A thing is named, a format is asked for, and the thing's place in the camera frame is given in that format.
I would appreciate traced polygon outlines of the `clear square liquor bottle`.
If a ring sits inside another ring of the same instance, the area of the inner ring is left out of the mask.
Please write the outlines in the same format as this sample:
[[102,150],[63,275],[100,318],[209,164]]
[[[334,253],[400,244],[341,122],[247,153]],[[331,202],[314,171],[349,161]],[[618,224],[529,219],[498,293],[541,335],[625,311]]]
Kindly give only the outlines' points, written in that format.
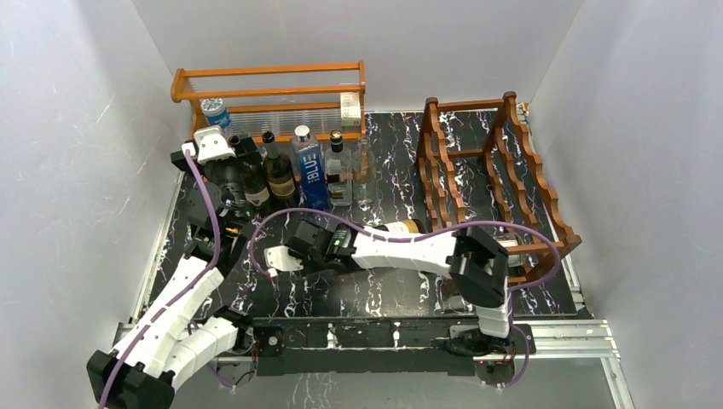
[[351,152],[344,147],[343,133],[340,130],[330,133],[330,147],[324,152],[323,158],[330,203],[334,206],[350,206]]

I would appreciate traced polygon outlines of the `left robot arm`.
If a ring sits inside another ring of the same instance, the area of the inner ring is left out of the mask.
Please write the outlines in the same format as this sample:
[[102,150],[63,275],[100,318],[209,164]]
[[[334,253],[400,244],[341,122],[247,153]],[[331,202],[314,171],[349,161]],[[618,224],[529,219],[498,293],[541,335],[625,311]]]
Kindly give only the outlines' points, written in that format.
[[193,236],[165,288],[108,352],[95,351],[86,366],[100,408],[168,408],[177,390],[221,354],[247,354],[256,344],[252,318],[221,307],[197,324],[194,315],[229,276],[255,226],[229,209],[223,195],[240,184],[240,167],[260,154],[249,136],[197,139],[176,153],[196,181],[188,199]]

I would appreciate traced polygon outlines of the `green wine bottle black neck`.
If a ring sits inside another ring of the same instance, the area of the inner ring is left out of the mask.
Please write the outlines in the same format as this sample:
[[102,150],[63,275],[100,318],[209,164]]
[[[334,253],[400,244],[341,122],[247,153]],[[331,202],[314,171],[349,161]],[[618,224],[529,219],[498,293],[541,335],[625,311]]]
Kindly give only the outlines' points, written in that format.
[[246,200],[253,205],[258,214],[268,215],[271,208],[271,197],[262,165],[243,159],[238,160],[238,165]]

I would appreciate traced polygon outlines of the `green wine bottle silver cap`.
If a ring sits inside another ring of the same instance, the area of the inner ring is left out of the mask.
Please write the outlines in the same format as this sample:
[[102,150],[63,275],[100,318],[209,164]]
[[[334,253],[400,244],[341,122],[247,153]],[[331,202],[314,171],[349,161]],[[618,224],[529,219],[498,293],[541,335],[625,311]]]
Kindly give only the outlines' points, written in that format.
[[298,207],[300,194],[290,157],[279,150],[273,132],[265,131],[262,135],[262,141],[266,149],[266,157],[263,159],[263,172],[270,192],[284,207]]

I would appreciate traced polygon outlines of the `gold foil wine bottle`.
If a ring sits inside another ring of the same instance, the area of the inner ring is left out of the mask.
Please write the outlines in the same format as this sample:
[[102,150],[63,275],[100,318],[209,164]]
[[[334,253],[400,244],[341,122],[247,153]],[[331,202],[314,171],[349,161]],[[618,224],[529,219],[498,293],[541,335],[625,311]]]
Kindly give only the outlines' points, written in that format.
[[388,222],[375,225],[373,228],[390,233],[426,233],[425,224],[419,219],[404,219],[396,222]]

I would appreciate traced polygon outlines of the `blue clear glass bottle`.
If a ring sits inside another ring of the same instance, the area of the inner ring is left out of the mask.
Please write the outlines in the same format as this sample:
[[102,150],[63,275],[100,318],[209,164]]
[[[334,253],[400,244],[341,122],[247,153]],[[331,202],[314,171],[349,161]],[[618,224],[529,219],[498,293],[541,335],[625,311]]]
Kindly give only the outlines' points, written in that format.
[[311,209],[327,210],[329,200],[321,144],[309,126],[296,127],[292,147],[298,161],[300,185],[306,204]]

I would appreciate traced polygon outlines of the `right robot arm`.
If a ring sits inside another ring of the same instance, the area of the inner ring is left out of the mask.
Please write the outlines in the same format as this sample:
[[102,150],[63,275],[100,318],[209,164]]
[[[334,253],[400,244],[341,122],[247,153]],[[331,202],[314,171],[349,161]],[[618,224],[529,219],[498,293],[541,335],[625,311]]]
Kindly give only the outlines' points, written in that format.
[[333,230],[301,219],[283,245],[263,251],[272,272],[375,268],[414,270],[453,281],[478,317],[474,329],[452,330],[451,354],[504,354],[514,340],[509,318],[509,253],[478,227],[435,235],[339,223]]

